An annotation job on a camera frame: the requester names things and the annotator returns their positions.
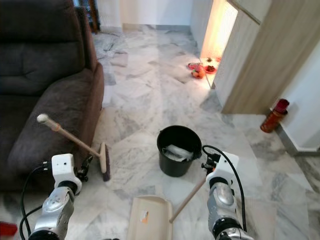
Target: red thermos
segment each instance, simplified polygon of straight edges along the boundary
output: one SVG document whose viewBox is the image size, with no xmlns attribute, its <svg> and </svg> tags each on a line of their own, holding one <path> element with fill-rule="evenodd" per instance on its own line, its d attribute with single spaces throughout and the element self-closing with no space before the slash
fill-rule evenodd
<svg viewBox="0 0 320 240">
<path fill-rule="evenodd" d="M 265 133 L 271 133 L 280 123 L 280 121 L 288 114 L 287 107 L 289 102 L 286 99 L 280 99 L 272 112 L 266 117 L 261 124 L 260 129 Z"/>
</svg>

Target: dustpan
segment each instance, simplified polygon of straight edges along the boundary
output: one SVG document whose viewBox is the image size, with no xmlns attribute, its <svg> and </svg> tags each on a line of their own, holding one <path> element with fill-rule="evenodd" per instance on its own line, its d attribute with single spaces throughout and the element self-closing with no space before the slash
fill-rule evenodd
<svg viewBox="0 0 320 240">
<path fill-rule="evenodd" d="M 127 240 L 172 240 L 173 208 L 169 201 L 153 195 L 133 199 Z"/>
</svg>

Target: black bucket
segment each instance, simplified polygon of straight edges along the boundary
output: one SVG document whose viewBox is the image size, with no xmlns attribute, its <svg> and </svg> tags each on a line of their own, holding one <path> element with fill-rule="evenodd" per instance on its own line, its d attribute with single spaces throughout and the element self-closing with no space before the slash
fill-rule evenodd
<svg viewBox="0 0 320 240">
<path fill-rule="evenodd" d="M 156 141 L 159 150 L 159 164 L 161 170 L 171 177 L 181 177 L 190 168 L 194 159 L 201 157 L 201 140 L 198 135 L 185 126 L 168 126 L 160 131 Z M 163 148 L 175 145 L 193 153 L 193 158 L 189 161 L 175 161 L 166 157 Z"/>
</svg>

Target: white wall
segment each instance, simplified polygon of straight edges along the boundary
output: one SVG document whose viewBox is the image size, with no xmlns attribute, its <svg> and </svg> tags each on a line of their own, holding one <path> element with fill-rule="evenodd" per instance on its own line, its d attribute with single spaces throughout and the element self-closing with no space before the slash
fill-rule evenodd
<svg viewBox="0 0 320 240">
<path fill-rule="evenodd" d="M 202 46 L 205 40 L 212 5 L 213 0 L 193 1 L 190 28 L 199 51 L 202 50 Z"/>
<path fill-rule="evenodd" d="M 124 24 L 189 26 L 192 6 L 193 0 L 120 0 L 121 20 Z"/>
<path fill-rule="evenodd" d="M 290 102 L 281 125 L 299 151 L 320 147 L 320 42 L 283 92 Z"/>
<path fill-rule="evenodd" d="M 96 0 L 102 32 L 118 32 L 122 29 L 120 0 Z"/>
</svg>

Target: marble floor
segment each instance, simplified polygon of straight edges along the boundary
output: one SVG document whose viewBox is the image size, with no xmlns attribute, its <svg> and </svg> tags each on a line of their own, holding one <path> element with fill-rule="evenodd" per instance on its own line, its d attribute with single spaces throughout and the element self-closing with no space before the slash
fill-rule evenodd
<svg viewBox="0 0 320 240">
<path fill-rule="evenodd" d="M 254 239 L 320 240 L 320 159 L 290 157 L 275 133 L 259 129 L 262 115 L 221 114 L 215 90 L 206 79 L 193 79 L 186 68 L 198 61 L 189 33 L 146 25 L 94 39 L 108 92 L 92 145 L 108 145 L 111 180 L 103 182 L 98 163 L 92 164 L 89 182 L 75 201 L 67 240 L 125 240 L 135 196 L 157 195 L 178 208 L 204 177 L 201 163 L 206 158 L 195 160 L 182 177 L 165 175 L 159 168 L 156 139 L 170 125 L 187 126 L 202 144 L 239 156 L 248 232 Z M 239 199 L 237 185 L 234 190 Z M 208 191 L 203 186 L 176 219 L 174 240 L 213 239 Z M 27 208 L 45 197 L 28 194 Z M 30 217 L 31 225 L 37 214 Z M 0 221 L 20 219 L 19 195 L 0 194 Z"/>
</svg>

